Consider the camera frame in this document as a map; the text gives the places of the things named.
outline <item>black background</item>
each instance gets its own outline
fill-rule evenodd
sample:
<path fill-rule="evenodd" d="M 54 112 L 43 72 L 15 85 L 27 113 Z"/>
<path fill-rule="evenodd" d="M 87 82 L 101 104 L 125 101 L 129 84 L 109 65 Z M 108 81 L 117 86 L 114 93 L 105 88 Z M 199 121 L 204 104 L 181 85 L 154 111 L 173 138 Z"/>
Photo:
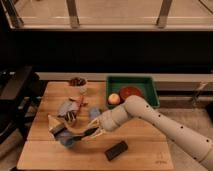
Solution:
<path fill-rule="evenodd" d="M 213 32 L 12 31 L 0 14 L 0 67 L 36 71 L 210 73 Z"/>

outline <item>green tray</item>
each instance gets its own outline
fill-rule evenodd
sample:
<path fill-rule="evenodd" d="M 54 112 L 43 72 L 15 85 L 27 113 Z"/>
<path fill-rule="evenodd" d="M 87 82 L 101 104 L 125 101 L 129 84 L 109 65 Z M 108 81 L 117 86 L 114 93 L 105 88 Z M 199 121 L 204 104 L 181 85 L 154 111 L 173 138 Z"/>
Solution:
<path fill-rule="evenodd" d="M 122 77 L 122 76 L 108 76 L 106 83 L 106 105 L 109 109 L 116 105 L 108 103 L 108 97 L 111 93 L 118 93 L 124 86 L 134 86 L 139 88 L 145 100 L 154 108 L 160 106 L 154 82 L 151 77 Z"/>

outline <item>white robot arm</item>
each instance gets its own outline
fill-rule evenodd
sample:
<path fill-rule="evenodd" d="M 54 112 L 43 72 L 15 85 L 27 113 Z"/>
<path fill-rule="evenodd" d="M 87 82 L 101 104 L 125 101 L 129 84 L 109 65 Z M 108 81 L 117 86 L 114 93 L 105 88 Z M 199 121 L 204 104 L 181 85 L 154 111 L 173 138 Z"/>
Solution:
<path fill-rule="evenodd" d="M 114 131 L 133 117 L 151 123 L 197 162 L 213 171 L 212 140 L 157 112 L 141 97 L 128 97 L 124 104 L 104 112 L 97 120 L 105 131 Z"/>

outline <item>black chair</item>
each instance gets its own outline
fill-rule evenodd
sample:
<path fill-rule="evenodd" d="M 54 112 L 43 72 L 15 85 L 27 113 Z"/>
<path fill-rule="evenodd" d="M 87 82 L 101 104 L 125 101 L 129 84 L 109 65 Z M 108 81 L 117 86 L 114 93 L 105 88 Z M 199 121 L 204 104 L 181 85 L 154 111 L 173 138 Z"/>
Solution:
<path fill-rule="evenodd" d="M 31 102 L 36 102 L 35 93 L 29 86 L 39 78 L 32 67 L 26 66 L 17 69 L 13 75 L 2 72 L 0 80 L 0 144 L 16 129 L 26 140 L 28 129 L 25 124 L 34 117 L 25 117 L 25 114 Z"/>

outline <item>wooden cutting board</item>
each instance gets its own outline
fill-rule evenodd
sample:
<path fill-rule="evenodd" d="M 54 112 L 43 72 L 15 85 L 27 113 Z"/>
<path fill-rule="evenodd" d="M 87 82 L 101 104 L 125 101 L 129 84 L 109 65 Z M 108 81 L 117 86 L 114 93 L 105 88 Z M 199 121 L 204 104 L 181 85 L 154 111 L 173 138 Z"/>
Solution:
<path fill-rule="evenodd" d="M 114 132 L 67 149 L 48 132 L 48 114 L 57 115 L 60 105 L 69 97 L 78 98 L 77 90 L 67 82 L 49 82 L 32 124 L 21 157 L 20 170 L 151 170 L 171 171 L 173 164 L 166 137 L 151 124 L 132 119 Z M 73 129 L 89 123 L 91 107 L 105 107 L 105 82 L 89 82 L 85 101 Z M 128 150 L 109 162 L 104 152 L 124 140 Z"/>

